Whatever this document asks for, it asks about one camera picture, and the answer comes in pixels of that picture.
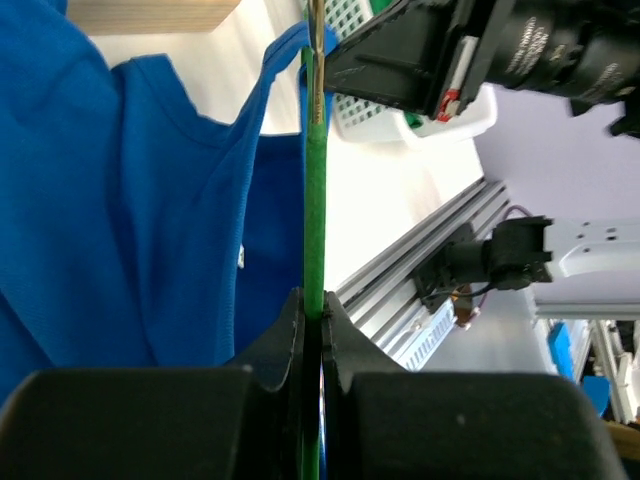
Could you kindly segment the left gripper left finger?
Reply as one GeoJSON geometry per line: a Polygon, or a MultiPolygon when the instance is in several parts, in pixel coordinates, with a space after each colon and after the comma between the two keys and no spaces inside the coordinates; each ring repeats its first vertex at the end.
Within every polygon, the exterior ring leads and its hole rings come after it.
{"type": "Polygon", "coordinates": [[[277,321],[218,368],[50,369],[1,412],[5,479],[297,479],[305,324],[277,321]]]}

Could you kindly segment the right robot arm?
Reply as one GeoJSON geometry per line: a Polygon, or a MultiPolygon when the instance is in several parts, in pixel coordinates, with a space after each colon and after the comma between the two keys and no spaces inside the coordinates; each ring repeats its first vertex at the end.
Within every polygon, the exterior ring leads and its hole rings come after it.
{"type": "MultiPolygon", "coordinates": [[[[613,136],[639,134],[635,1],[396,1],[326,58],[324,88],[432,120],[464,111],[484,83],[564,98],[573,116],[621,103],[613,136]]],[[[639,226],[504,220],[458,233],[413,274],[428,307],[639,266],[639,226]]]]}

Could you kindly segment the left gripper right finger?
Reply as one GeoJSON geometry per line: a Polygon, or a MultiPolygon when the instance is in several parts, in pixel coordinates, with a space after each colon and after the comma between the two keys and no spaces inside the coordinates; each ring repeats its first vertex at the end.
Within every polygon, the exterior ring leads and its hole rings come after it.
{"type": "Polygon", "coordinates": [[[586,395],[554,375],[412,373],[334,293],[322,326],[331,479],[623,479],[586,395]]]}

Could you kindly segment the blue tank top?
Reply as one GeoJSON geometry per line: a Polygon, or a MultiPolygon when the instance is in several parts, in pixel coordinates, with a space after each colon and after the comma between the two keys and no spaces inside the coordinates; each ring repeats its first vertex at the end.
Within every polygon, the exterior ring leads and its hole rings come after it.
{"type": "Polygon", "coordinates": [[[70,367],[214,367],[302,282],[304,137],[264,136],[270,44],[231,124],[169,58],[111,67],[63,1],[1,5],[1,393],[70,367]]]}

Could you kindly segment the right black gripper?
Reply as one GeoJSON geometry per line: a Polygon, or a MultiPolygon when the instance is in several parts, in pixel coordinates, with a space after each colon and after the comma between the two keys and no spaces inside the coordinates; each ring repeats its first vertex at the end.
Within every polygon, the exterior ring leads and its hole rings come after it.
{"type": "Polygon", "coordinates": [[[324,88],[449,122],[476,100],[513,1],[395,1],[341,41],[324,88]]]}

